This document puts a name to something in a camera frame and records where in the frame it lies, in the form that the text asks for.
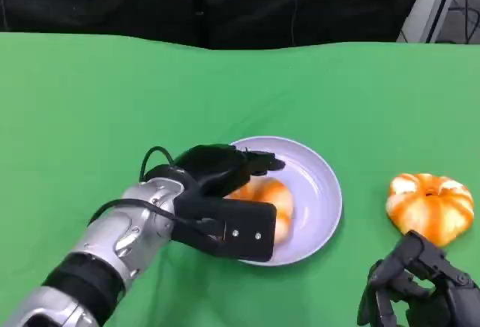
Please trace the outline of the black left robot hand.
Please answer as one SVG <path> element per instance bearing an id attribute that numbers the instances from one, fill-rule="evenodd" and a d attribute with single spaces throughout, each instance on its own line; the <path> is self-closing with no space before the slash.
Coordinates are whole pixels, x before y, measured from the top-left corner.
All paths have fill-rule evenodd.
<path id="1" fill-rule="evenodd" d="M 282 170 L 286 164 L 266 151 L 239 150 L 234 145 L 197 145 L 174 161 L 209 197 L 225 197 L 245 186 L 253 176 Z"/>

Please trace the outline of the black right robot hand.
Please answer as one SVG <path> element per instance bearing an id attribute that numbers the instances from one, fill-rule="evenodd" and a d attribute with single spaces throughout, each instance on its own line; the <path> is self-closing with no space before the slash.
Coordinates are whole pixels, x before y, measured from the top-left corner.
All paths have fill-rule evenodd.
<path id="1" fill-rule="evenodd" d="M 394 302 L 408 304 L 408 326 L 479 325 L 479 286 L 413 230 L 370 267 L 357 325 L 397 326 Z"/>

